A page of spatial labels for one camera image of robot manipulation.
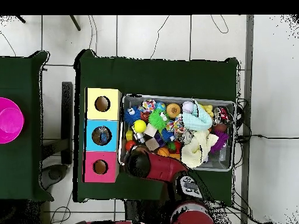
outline yellow ball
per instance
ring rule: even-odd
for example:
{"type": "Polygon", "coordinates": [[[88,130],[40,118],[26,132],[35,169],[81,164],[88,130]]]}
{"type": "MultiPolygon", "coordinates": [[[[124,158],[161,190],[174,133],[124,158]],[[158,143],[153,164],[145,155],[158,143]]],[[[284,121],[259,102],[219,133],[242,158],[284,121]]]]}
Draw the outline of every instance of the yellow ball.
{"type": "Polygon", "coordinates": [[[142,133],[147,128],[146,123],[143,120],[136,120],[134,122],[134,129],[136,132],[142,133]]]}

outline orange ball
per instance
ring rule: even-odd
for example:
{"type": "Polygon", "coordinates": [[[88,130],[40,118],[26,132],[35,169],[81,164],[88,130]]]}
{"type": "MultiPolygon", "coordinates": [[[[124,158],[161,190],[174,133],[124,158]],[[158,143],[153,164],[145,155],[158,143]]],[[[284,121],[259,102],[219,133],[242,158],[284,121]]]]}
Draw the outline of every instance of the orange ball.
{"type": "Polygon", "coordinates": [[[166,148],[166,147],[159,148],[157,154],[164,156],[164,157],[168,157],[169,156],[168,148],[166,148]]]}

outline circular hole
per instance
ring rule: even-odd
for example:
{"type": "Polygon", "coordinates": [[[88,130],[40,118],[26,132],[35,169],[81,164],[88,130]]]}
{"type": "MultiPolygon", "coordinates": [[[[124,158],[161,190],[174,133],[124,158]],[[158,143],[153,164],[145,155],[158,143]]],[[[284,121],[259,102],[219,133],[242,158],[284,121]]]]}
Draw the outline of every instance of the circular hole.
{"type": "Polygon", "coordinates": [[[104,160],[97,160],[93,164],[93,171],[97,174],[105,174],[108,171],[108,164],[104,160]]]}
{"type": "Polygon", "coordinates": [[[106,96],[100,96],[95,101],[95,107],[97,111],[108,111],[110,108],[110,100],[106,96]]]}
{"type": "Polygon", "coordinates": [[[104,146],[110,142],[112,138],[111,131],[108,127],[96,127],[92,132],[92,140],[95,144],[104,146]]]}

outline blue toy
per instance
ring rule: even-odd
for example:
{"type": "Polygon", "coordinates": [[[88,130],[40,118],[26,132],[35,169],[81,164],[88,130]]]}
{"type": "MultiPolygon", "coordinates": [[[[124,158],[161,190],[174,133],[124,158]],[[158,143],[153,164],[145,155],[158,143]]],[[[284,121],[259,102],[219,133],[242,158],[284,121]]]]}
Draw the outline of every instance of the blue toy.
{"type": "Polygon", "coordinates": [[[136,120],[140,119],[140,110],[137,107],[131,107],[124,111],[124,120],[129,126],[132,126],[136,120]]]}

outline red ball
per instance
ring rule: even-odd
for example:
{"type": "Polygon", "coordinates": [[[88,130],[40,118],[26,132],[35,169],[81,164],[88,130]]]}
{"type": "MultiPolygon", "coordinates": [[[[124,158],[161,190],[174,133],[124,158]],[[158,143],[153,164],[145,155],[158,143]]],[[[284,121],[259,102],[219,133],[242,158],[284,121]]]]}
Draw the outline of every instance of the red ball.
{"type": "Polygon", "coordinates": [[[132,148],[133,146],[135,146],[135,145],[136,145],[135,141],[133,141],[133,140],[129,140],[129,141],[127,141],[127,143],[126,143],[126,150],[127,150],[127,151],[130,151],[131,148],[132,148]]]}

